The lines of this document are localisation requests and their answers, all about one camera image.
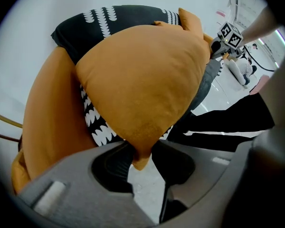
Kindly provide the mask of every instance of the white wall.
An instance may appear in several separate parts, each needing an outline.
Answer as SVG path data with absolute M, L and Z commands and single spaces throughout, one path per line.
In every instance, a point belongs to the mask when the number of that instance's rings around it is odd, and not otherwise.
M 217 33 L 217 10 L 231 14 L 229 0 L 18 0 L 0 26 L 0 114 L 23 122 L 30 88 L 56 46 L 51 33 L 67 18 L 103 6 L 137 4 L 195 13 L 204 32 Z M 19 138 L 21 129 L 0 122 L 0 133 Z

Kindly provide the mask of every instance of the person sitting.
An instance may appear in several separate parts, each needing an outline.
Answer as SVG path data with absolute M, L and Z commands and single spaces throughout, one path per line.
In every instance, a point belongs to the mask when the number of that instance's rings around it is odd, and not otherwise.
M 250 83 L 249 77 L 253 75 L 257 67 L 255 65 L 251 66 L 251 59 L 241 58 L 237 62 L 230 60 L 227 67 L 238 80 L 241 85 L 248 85 Z

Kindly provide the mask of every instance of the gray surface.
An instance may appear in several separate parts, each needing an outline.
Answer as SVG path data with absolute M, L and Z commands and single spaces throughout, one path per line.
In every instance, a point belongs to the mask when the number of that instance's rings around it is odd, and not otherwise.
M 244 173 L 252 141 L 241 143 L 218 182 L 195 205 L 160 225 L 161 228 L 219 228 L 225 209 Z
M 182 185 L 171 186 L 171 193 L 175 200 L 181 201 L 186 207 L 191 207 L 200 200 L 220 179 L 227 165 L 212 161 L 219 157 L 230 161 L 232 152 L 200 149 L 185 145 L 166 142 L 169 146 L 184 152 L 194 159 L 195 170 Z
M 19 195 L 32 206 L 52 181 L 67 189 L 47 217 L 66 227 L 149 227 L 154 223 L 139 208 L 132 193 L 113 193 L 103 188 L 91 173 L 93 159 L 120 142 L 73 154 L 31 182 Z
M 71 155 L 40 178 L 31 182 L 20 194 L 29 206 L 42 196 L 52 181 L 66 184 L 67 189 L 52 208 L 47 218 L 66 227 L 151 227 L 149 217 L 139 208 L 132 193 L 109 192 L 91 173 L 93 159 L 120 145 L 108 144 L 101 148 Z M 160 227 L 220 227 L 228 205 L 245 169 L 252 142 L 239 145 L 235 153 L 184 146 L 168 141 L 165 144 L 189 154 L 196 170 L 182 185 L 169 188 L 173 197 L 189 209 L 160 224 Z M 230 160 L 228 166 L 211 163 L 214 157 Z

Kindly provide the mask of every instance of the black cable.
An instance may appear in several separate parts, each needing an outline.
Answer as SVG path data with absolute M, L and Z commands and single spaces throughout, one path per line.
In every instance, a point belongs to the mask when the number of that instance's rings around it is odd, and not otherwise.
M 259 65 L 259 63 L 258 63 L 258 62 L 253 58 L 253 56 L 251 56 L 251 54 L 248 52 L 246 46 L 244 46 L 244 48 L 245 48 L 245 50 L 247 51 L 247 53 L 249 54 L 249 56 L 256 62 L 256 64 Z M 266 70 L 266 71 L 275 72 L 275 70 L 270 70 L 270 69 L 263 68 L 261 65 L 259 65 L 259 66 L 260 66 L 260 68 L 262 68 L 262 69 L 264 69 L 264 70 Z

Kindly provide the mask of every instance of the pink object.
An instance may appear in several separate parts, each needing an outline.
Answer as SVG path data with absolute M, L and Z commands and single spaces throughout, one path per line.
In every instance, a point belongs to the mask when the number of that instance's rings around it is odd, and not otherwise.
M 260 78 L 260 81 L 258 84 L 250 91 L 250 95 L 254 95 L 260 91 L 260 89 L 266 84 L 266 82 L 269 80 L 268 75 L 262 75 Z
M 225 17 L 225 14 L 223 12 L 221 12 L 221 11 L 217 11 L 216 13 L 219 14 L 220 16 Z

